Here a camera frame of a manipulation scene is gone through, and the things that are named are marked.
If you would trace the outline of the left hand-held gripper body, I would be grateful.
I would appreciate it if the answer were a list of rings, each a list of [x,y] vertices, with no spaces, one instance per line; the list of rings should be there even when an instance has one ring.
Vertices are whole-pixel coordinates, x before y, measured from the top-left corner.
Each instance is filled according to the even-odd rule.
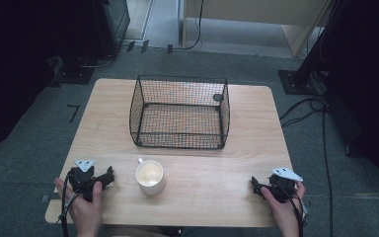
[[[82,195],[84,200],[93,202],[95,183],[100,182],[102,190],[104,190],[109,184],[109,172],[95,177],[94,160],[76,160],[75,164],[76,166],[68,174],[68,181],[73,188],[73,192],[77,195]]]

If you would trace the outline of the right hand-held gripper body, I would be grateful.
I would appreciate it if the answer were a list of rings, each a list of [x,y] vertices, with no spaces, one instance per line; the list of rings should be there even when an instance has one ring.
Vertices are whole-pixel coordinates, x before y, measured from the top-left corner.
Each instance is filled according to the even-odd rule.
[[[279,202],[286,202],[294,195],[295,182],[302,182],[303,178],[291,169],[282,167],[271,170],[268,178],[271,185],[271,193]]]

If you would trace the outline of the white cup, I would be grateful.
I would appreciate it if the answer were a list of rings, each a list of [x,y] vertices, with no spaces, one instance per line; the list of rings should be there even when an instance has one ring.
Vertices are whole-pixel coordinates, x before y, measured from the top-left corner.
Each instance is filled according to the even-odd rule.
[[[135,178],[140,190],[148,195],[155,196],[164,190],[166,178],[162,165],[155,160],[138,159]]]

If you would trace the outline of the black wire mesh basket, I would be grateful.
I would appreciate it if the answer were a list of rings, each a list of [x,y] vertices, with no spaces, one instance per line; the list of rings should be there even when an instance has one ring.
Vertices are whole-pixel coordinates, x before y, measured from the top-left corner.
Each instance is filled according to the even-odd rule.
[[[129,133],[141,147],[222,149],[230,128],[225,78],[137,77]]]

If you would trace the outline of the person's right hand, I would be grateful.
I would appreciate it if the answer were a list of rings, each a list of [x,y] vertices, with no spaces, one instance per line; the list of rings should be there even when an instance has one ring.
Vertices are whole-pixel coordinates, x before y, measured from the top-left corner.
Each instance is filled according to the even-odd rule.
[[[302,226],[301,199],[304,197],[306,189],[301,182],[296,181],[295,184],[297,197],[292,201],[296,205],[298,213],[295,212],[290,201],[281,203],[273,197],[269,190],[265,191],[265,200],[271,209],[272,216],[282,237],[300,237]]]

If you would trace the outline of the person's left hand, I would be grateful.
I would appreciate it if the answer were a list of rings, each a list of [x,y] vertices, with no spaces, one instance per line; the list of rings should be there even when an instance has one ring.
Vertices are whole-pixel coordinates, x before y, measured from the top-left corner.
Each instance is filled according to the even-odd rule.
[[[76,197],[69,208],[69,214],[77,230],[77,237],[98,237],[103,219],[102,184],[93,187],[93,201]]]

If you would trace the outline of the black curtain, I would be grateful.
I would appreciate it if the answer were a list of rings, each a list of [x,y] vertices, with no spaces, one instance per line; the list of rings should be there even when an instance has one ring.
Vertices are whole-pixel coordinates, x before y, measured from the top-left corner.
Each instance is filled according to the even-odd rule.
[[[346,139],[379,167],[379,0],[341,0],[324,39],[329,92],[341,102]]]
[[[53,80],[57,25],[77,10],[73,0],[0,0],[0,142]]]

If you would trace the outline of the black equipment case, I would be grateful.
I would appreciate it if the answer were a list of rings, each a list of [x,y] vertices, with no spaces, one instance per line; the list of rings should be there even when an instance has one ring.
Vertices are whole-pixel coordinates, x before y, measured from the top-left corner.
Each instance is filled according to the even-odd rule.
[[[102,56],[116,56],[130,23],[126,0],[93,0]]]

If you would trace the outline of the light wooden cabinet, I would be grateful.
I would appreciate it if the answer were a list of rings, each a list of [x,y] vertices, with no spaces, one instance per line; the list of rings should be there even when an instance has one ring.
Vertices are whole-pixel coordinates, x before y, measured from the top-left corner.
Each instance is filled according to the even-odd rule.
[[[335,0],[179,0],[183,10],[182,46],[187,18],[281,25],[293,56],[298,56],[318,26],[328,20]]]

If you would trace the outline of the black stand base plate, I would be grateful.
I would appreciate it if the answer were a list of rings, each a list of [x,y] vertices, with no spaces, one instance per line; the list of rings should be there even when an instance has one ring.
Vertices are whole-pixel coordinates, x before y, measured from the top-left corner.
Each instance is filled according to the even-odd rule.
[[[54,56],[47,61],[54,72],[51,87],[60,87],[62,84],[88,85],[94,69],[80,65],[72,60],[65,61],[61,56]]]

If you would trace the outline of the black stand with base plate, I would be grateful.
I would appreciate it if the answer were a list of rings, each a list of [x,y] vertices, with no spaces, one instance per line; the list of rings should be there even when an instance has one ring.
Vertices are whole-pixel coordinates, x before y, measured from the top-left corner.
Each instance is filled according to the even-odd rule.
[[[319,71],[329,60],[323,56],[323,42],[325,36],[333,27],[333,22],[339,17],[339,8],[343,0],[326,0],[326,8],[320,11],[319,19],[312,27],[303,27],[303,34],[308,37],[313,33],[320,22],[323,22],[323,30],[317,37],[313,47],[308,52],[303,63],[296,71],[279,70],[278,76],[286,94],[316,95],[316,86],[312,80],[312,74]]]

